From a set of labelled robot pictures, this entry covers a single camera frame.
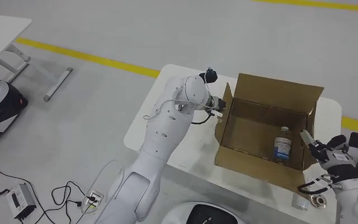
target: black cable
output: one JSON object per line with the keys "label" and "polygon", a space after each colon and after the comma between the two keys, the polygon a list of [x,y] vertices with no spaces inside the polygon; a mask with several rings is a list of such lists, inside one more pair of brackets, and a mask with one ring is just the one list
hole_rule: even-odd
{"label": "black cable", "polygon": [[3,194],[7,194],[7,193],[9,193],[10,192],[10,190],[9,189],[5,189],[5,190],[3,190],[2,192],[0,192],[0,195],[3,195]]}
{"label": "black cable", "polygon": [[[70,215],[68,214],[67,203],[68,203],[68,202],[72,202],[72,203],[75,203],[75,204],[77,205],[77,207],[80,207],[80,206],[82,205],[82,202],[75,202],[75,201],[69,200],[69,197],[70,197],[71,192],[72,192],[72,188],[68,185],[69,183],[75,185],[75,186],[78,188],[78,190],[85,196],[85,193],[82,191],[82,189],[81,189],[77,184],[75,184],[75,183],[72,182],[72,181],[68,181],[65,186],[60,186],[60,187],[58,187],[58,188],[54,188],[54,189],[51,191],[52,200],[53,200],[53,202],[54,202],[57,206],[61,206],[61,207],[55,208],[55,209],[48,209],[48,210],[44,211],[44,213],[43,213],[43,214],[41,215],[41,217],[35,222],[35,224],[37,224],[37,223],[42,219],[42,217],[44,216],[44,214],[45,214],[46,212],[49,212],[49,211],[57,211],[57,210],[62,209],[63,207],[65,207],[66,216],[67,216],[68,219],[69,219],[69,223],[71,223],[72,219],[71,219]],[[58,203],[58,202],[56,201],[56,199],[55,199],[54,192],[55,192],[56,190],[63,189],[63,188],[64,188],[63,199],[62,199],[62,201],[61,201],[60,203]]]}
{"label": "black cable", "polygon": [[[86,208],[86,210],[84,210],[84,213],[87,212],[87,210],[92,206],[93,204],[92,203],[89,203],[89,206]],[[78,222],[80,222],[80,220],[82,219],[82,217],[84,216],[84,214],[81,215],[81,217],[79,218],[79,220],[76,222],[76,224]]]}
{"label": "black cable", "polygon": [[205,122],[207,122],[209,120],[209,118],[213,116],[212,114],[209,114],[209,116],[202,122],[191,122],[192,124],[204,124]]}
{"label": "black cable", "polygon": [[27,182],[27,183],[30,185],[30,187],[31,187],[31,189],[32,189],[32,192],[34,193],[34,196],[35,196],[35,198],[36,198],[36,200],[37,200],[39,206],[41,207],[41,209],[42,209],[43,212],[44,212],[43,215],[46,215],[46,217],[50,220],[50,222],[51,222],[52,224],[56,224],[56,223],[55,223],[54,221],[52,221],[52,219],[47,215],[47,213],[46,213],[44,207],[43,207],[42,204],[40,203],[40,200],[38,199],[38,197],[37,197],[37,195],[36,195],[36,193],[35,193],[34,187],[32,186],[32,184],[31,184],[28,180],[25,180],[25,179],[23,179],[23,178],[18,178],[18,177],[15,177],[15,176],[7,175],[7,174],[4,174],[4,173],[1,172],[1,171],[0,171],[0,174],[2,174],[2,175],[4,175],[4,176],[7,176],[7,177],[9,177],[9,178],[15,178],[15,179],[18,179],[18,180],[22,180],[22,181]]}
{"label": "black cable", "polygon": [[[61,205],[62,205],[62,206],[61,206],[60,208],[56,208],[56,209],[47,209],[47,210],[45,210],[44,207],[42,206],[42,204],[40,203],[40,200],[38,199],[38,197],[37,197],[37,195],[36,195],[36,192],[35,192],[35,189],[34,189],[34,186],[32,185],[31,182],[29,182],[28,180],[23,179],[23,178],[18,178],[18,177],[16,177],[16,176],[10,176],[10,175],[4,174],[4,173],[1,172],[1,171],[0,171],[0,174],[2,174],[2,175],[4,175],[4,176],[7,176],[7,177],[9,177],[9,178],[15,178],[15,179],[18,179],[18,180],[25,181],[25,182],[27,182],[27,183],[30,185],[31,190],[32,190],[32,192],[34,193],[35,199],[36,199],[37,203],[39,204],[39,206],[41,207],[41,209],[42,209],[42,211],[43,211],[42,215],[41,215],[40,218],[35,222],[35,224],[37,224],[37,223],[43,218],[44,215],[50,220],[50,222],[51,222],[52,224],[56,224],[54,221],[52,221],[52,219],[49,217],[49,215],[47,214],[47,212],[60,210],[60,209],[62,209],[64,206],[66,207],[66,215],[67,215],[67,217],[68,217],[68,219],[69,219],[69,223],[71,223],[71,217],[70,217],[69,214],[68,214],[67,203],[68,203],[68,202],[75,203],[75,204],[77,205],[77,207],[80,207],[80,206],[82,205],[82,202],[75,202],[75,201],[72,201],[72,200],[69,200],[69,199],[68,199],[69,196],[70,196],[70,194],[71,194],[71,191],[72,191],[72,188],[68,185],[69,183],[75,185],[75,186],[79,189],[79,191],[80,191],[83,195],[85,195],[85,193],[82,191],[82,189],[81,189],[77,184],[75,184],[75,183],[72,182],[72,181],[67,182],[65,186],[61,186],[61,187],[59,187],[59,188],[55,188],[55,189],[53,189],[53,190],[51,191],[51,196],[52,196],[52,199],[53,199],[54,203],[55,203],[56,205],[58,205],[58,206],[61,206]],[[54,193],[55,190],[62,189],[62,188],[65,188],[64,195],[63,195],[63,200],[62,200],[61,203],[57,203],[57,201],[56,201],[55,198],[54,198],[53,193]],[[67,188],[69,189],[69,194],[68,194],[68,196],[66,197],[66,189],[67,189]],[[8,189],[5,189],[4,191],[0,192],[0,195],[1,195],[1,194],[4,194],[4,193],[7,192],[7,191],[10,192]],[[95,198],[94,198],[94,197],[87,197],[87,198],[90,199],[91,201],[95,201]]]}

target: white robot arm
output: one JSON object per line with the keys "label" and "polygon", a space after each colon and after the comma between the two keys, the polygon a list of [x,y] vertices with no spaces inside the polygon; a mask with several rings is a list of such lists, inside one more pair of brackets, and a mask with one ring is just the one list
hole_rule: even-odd
{"label": "white robot arm", "polygon": [[[346,144],[346,137],[343,135],[332,138],[327,144],[314,140],[306,130],[301,131],[301,136],[313,157],[328,172],[316,181],[323,179],[329,182],[328,187],[336,193],[338,201],[336,224],[358,223],[358,167],[354,162],[355,158],[348,154],[349,146],[358,146],[357,133],[351,134],[349,145]],[[319,194],[328,190],[328,188],[315,192],[303,190],[304,187],[312,184],[314,181],[301,185],[298,189],[305,194]]]}
{"label": "white robot arm", "polygon": [[95,223],[132,224],[143,221],[157,199],[161,176],[172,152],[186,135],[195,110],[221,111],[225,102],[211,96],[206,82],[215,82],[216,72],[209,68],[198,76],[170,79],[154,105],[148,120],[145,140],[134,163],[123,179],[113,183],[111,199]]}

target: open cardboard box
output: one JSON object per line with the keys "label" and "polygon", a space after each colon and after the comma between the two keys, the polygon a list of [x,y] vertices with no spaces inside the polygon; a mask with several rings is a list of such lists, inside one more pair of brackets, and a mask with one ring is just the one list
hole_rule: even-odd
{"label": "open cardboard box", "polygon": [[[303,170],[317,162],[300,131],[313,136],[316,104],[323,87],[239,74],[234,97],[227,83],[227,109],[216,125],[220,146],[215,164],[299,193]],[[274,162],[274,140],[289,127],[290,159]]]}

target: yellow stripe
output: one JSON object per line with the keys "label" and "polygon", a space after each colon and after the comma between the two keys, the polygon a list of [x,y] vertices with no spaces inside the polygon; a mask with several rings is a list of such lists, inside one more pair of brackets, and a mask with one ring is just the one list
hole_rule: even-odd
{"label": "yellow stripe", "polygon": [[349,130],[353,130],[355,132],[358,132],[358,120],[343,116],[342,117],[342,127],[347,128]]}
{"label": "yellow stripe", "polygon": [[82,53],[82,52],[77,52],[75,50],[61,48],[59,46],[53,46],[53,45],[50,45],[50,44],[44,44],[44,43],[41,43],[41,42],[37,42],[37,41],[25,39],[25,38],[18,38],[16,40],[16,42],[18,42],[20,44],[25,44],[25,45],[28,45],[28,46],[33,46],[35,48],[48,50],[50,52],[63,54],[63,55],[70,56],[70,57],[73,57],[73,58],[78,58],[78,59],[81,59],[81,60],[94,62],[94,63],[97,63],[97,64],[101,64],[103,66],[118,68],[118,69],[133,72],[133,73],[136,73],[136,74],[142,74],[144,76],[149,76],[149,77],[153,77],[153,78],[157,78],[159,76],[159,73],[160,73],[160,71],[158,71],[158,70],[145,68],[145,67],[141,67],[141,66],[135,66],[133,64],[127,64],[127,63],[124,63],[124,62],[119,62],[119,61],[116,61],[116,60],[103,58],[103,57],[95,56],[95,55],[92,55],[92,54],[86,54],[86,53]]}
{"label": "yellow stripe", "polygon": [[281,3],[281,4],[295,4],[298,6],[311,6],[311,7],[335,8],[340,10],[358,11],[358,4],[343,4],[343,3],[334,3],[334,2],[317,2],[317,1],[306,1],[306,0],[252,0],[252,1]]}

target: table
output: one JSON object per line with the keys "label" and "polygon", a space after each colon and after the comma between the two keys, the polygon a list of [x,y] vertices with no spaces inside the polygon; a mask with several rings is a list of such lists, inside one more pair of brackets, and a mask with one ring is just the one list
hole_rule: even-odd
{"label": "table", "polygon": [[4,60],[0,59],[0,66],[4,66],[6,69],[12,72],[12,74],[6,78],[6,82],[11,83],[21,72],[26,68],[27,65],[31,65],[41,74],[46,76],[54,84],[51,89],[44,96],[45,101],[49,101],[58,87],[62,82],[67,78],[67,76],[73,70],[72,68],[67,68],[59,78],[55,74],[47,71],[43,68],[37,61],[31,60],[31,57],[25,55],[17,47],[15,47],[12,42],[30,25],[31,20],[28,18],[17,18],[9,16],[0,16],[0,53],[2,51],[12,52],[18,55],[22,60],[23,64],[18,68],[14,68]]}
{"label": "table", "polygon": [[[162,93],[167,80],[173,76],[198,75],[203,71],[190,68],[167,65],[165,66],[147,98],[133,120],[125,138],[124,144],[135,151],[139,151],[145,136],[147,121],[143,115],[150,114],[157,98]],[[236,86],[236,78],[220,76],[215,83],[209,84],[213,95],[222,97],[226,83],[230,84],[232,94]],[[320,97],[317,102],[315,116],[315,138],[327,143],[331,137],[341,133],[341,106],[334,100]],[[203,111],[197,111],[194,121],[202,121],[207,117]],[[333,191],[324,193],[328,200],[326,209],[300,211],[291,206],[293,193],[281,187],[243,175],[241,173],[215,166],[214,158],[218,150],[218,142],[214,137],[217,119],[212,117],[202,125],[192,125],[183,141],[179,144],[168,161],[168,165],[193,174],[208,182],[226,188],[232,192],[265,204],[308,223],[334,223],[336,219],[336,200]],[[307,169],[304,174],[307,180],[322,175],[324,170],[318,164]]]}

